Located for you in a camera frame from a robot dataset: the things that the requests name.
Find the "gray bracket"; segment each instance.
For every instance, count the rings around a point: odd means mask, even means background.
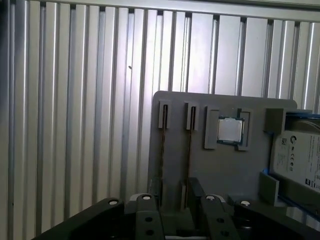
[[[312,113],[310,110],[288,109],[288,108],[267,108],[265,110],[264,131],[282,134],[285,130],[287,113]]]
[[[159,128],[159,129],[162,129],[162,127],[163,127],[165,106],[167,106],[166,129],[168,129],[168,128],[170,128],[170,119],[171,119],[172,103],[171,103],[170,100],[159,100],[159,102],[160,102],[160,107],[159,107],[158,128]]]
[[[242,145],[237,146],[238,151],[249,151],[252,138],[254,112],[249,108],[238,108],[238,118],[244,119]]]
[[[259,195],[268,204],[275,206],[279,193],[279,181],[263,172],[259,175]]]
[[[199,105],[196,103],[192,103],[192,102],[187,102],[186,105],[187,105],[186,129],[190,130],[192,108],[195,108],[193,130],[197,131],[198,125],[199,125]]]
[[[204,149],[217,148],[219,108],[206,107]]]

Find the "black plastic part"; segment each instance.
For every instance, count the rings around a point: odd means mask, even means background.
[[[281,214],[273,206],[250,201],[249,206],[237,202],[234,215],[251,221],[253,239],[320,239],[320,232]]]
[[[154,196],[150,194],[140,195],[136,201],[135,239],[164,240],[164,228]]]
[[[112,226],[114,219],[124,213],[124,202],[106,198],[79,212],[33,240],[108,239],[117,232]]]
[[[237,229],[218,197],[200,200],[207,236],[214,240],[240,240]]]

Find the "gray plastic clip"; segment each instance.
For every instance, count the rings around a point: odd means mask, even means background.
[[[218,135],[219,108],[206,107],[204,149],[216,149]]]
[[[248,151],[251,144],[254,112],[249,108],[238,108],[237,116],[244,119],[242,144],[237,146],[237,150]]]
[[[164,117],[166,118],[166,129],[170,128],[170,119],[171,119],[171,101],[169,100],[160,100],[160,107],[159,107],[159,124],[158,128],[162,129],[164,125]]]
[[[190,128],[191,128],[192,109],[193,108],[195,109],[193,130],[197,131],[198,125],[199,125],[199,105],[196,103],[191,103],[191,102],[187,102],[186,129],[190,130]]]

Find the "vertical slot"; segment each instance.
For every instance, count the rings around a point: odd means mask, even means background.
[[[183,35],[183,55],[182,55],[182,79],[181,91],[188,91],[189,81],[189,63],[190,63],[190,42],[191,42],[191,16],[185,16],[184,21],[184,35]]]
[[[43,79],[43,168],[42,225],[44,232],[53,227],[55,165],[55,109],[57,85],[58,4],[47,2],[45,10],[45,47]]]
[[[188,107],[188,121],[187,121],[187,130],[188,133],[188,148],[187,148],[187,160],[186,160],[186,174],[185,174],[185,195],[184,195],[184,207],[188,206],[188,192],[189,192],[189,175],[190,175],[190,166],[192,159],[192,140],[193,133],[196,126],[196,107],[190,106]]]
[[[27,155],[26,155],[26,239],[35,237],[38,156],[38,85],[40,55],[40,3],[29,3],[29,56],[27,84]]]
[[[143,96],[141,109],[141,142],[139,146],[140,164],[138,166],[138,192],[142,193],[147,189],[148,182],[148,163],[149,146],[151,131],[151,108],[153,98],[153,74],[155,60],[155,42],[156,42],[157,11],[148,10],[146,12],[145,26],[145,55],[143,72]]]
[[[127,173],[125,179],[125,199],[137,192],[138,168],[141,144],[142,76],[144,62],[145,11],[134,10],[134,32],[132,51],[132,77],[129,108]]]
[[[173,12],[163,11],[162,16],[162,39],[161,39],[161,57],[160,57],[160,77],[159,89],[168,91],[170,88],[170,62],[172,48],[172,26]]]
[[[212,44],[210,57],[210,75],[208,93],[214,94],[216,89],[216,74],[217,74],[217,58],[218,58],[218,40],[219,40],[219,21],[218,15],[213,16],[212,25]]]
[[[70,5],[61,4],[58,30],[58,79],[56,98],[56,139],[55,139],[55,190],[53,225],[64,221],[65,207],[65,173],[66,173],[66,139],[67,139],[67,106],[69,87],[70,57]]]
[[[99,7],[90,6],[88,9],[88,35],[86,54],[86,85],[84,94],[84,124],[83,124],[83,162],[82,162],[82,206],[84,210],[93,204],[93,166],[95,144],[96,90],[97,90],[97,56]]]
[[[280,72],[280,49],[283,21],[274,20],[272,25],[272,44],[270,53],[270,69],[268,71],[267,97],[276,98],[278,75]]]
[[[294,99],[294,94],[295,94],[300,29],[301,29],[301,23],[296,22],[294,24],[294,32],[293,32],[293,49],[292,49],[291,74],[290,74],[290,84],[289,84],[289,99]]]
[[[46,6],[40,5],[39,20],[39,80],[38,80],[38,113],[37,113],[37,162],[36,162],[36,212],[35,235],[42,232],[42,191],[43,191],[43,124],[44,124],[44,79],[45,79],[45,32],[46,32]]]
[[[122,16],[123,21],[127,21],[127,12],[124,11],[124,15]],[[98,139],[98,152],[97,152],[97,179],[96,179],[96,201],[100,201],[110,196],[110,179],[111,179],[111,160],[112,160],[112,143],[116,140],[115,144],[120,144],[120,139],[113,139],[113,111],[114,111],[114,93],[118,93],[117,89],[115,89],[115,61],[116,61],[116,22],[117,22],[117,12],[114,7],[105,7],[104,12],[102,14],[104,22],[100,23],[101,26],[101,45],[100,49],[102,50],[101,61],[99,62],[102,65],[103,71],[101,74],[101,79],[99,84],[101,85],[101,89],[99,89],[99,97],[100,99],[100,121],[99,121],[99,139]],[[123,26],[118,28],[119,34],[123,32]],[[120,41],[120,47],[126,50],[126,47],[123,41]],[[120,95],[123,97],[123,85],[121,85],[121,81],[119,81],[118,87],[122,91],[120,91]],[[119,155],[119,151],[116,151],[114,154],[117,154],[118,161],[121,159],[121,154]]]
[[[307,48],[308,48],[308,37],[309,37],[310,23],[300,22],[299,33],[295,40],[296,49],[296,62],[294,70],[292,71],[292,78],[294,78],[294,92],[293,99],[297,103],[298,109],[301,109],[304,105],[304,85],[306,81],[306,68],[307,68]]]
[[[98,46],[97,46],[97,72],[96,72],[96,93],[95,93],[95,118],[94,118],[94,158],[93,158],[93,178],[92,178],[92,203],[98,202],[98,192],[100,195],[107,196],[106,189],[98,188],[98,179],[100,166],[105,173],[102,161],[100,163],[100,152],[103,149],[108,149],[109,146],[101,146],[101,136],[104,128],[102,128],[102,82],[104,74],[104,51],[105,51],[105,22],[106,22],[106,12],[105,8],[99,9],[99,27],[98,27]]]
[[[263,68],[262,89],[261,89],[261,96],[263,98],[268,97],[273,35],[274,35],[274,21],[268,20],[267,26],[266,26],[264,68]]]
[[[283,21],[280,38],[279,69],[276,95],[278,99],[288,99],[291,84],[291,69],[294,49],[295,22]]]
[[[245,61],[245,47],[246,47],[246,31],[247,31],[247,19],[240,19],[239,30],[239,45],[236,64],[236,76],[235,76],[235,92],[234,95],[242,95],[242,84],[244,76],[244,61]]]

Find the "screw hole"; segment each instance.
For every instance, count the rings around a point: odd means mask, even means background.
[[[221,235],[224,237],[228,237],[229,236],[229,232],[228,231],[221,231]]]
[[[152,236],[154,234],[154,231],[153,230],[147,230],[145,232],[145,234],[147,234],[148,236]]]

